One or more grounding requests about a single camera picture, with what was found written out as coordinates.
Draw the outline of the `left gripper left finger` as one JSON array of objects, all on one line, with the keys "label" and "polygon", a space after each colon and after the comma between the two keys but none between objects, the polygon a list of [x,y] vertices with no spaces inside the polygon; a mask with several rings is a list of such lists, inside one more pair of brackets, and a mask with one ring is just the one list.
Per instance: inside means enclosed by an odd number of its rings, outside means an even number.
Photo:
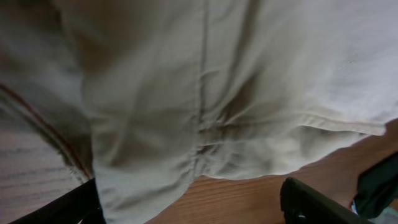
[{"label": "left gripper left finger", "polygon": [[95,179],[10,224],[105,224]]}]

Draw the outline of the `beige khaki shorts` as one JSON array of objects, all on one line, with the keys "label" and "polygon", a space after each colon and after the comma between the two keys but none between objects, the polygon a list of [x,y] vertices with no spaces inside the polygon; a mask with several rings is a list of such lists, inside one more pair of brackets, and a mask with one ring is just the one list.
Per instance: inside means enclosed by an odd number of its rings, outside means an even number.
[{"label": "beige khaki shorts", "polygon": [[397,2],[2,1],[1,108],[106,223],[145,223],[199,176],[283,175],[397,118]]}]

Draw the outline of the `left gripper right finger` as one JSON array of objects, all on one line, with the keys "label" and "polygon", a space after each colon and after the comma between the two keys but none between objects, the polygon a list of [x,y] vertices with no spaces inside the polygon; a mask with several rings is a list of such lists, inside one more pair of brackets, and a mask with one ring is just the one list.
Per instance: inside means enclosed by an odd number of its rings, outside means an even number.
[{"label": "left gripper right finger", "polygon": [[292,177],[282,184],[280,208],[285,224],[372,224]]}]

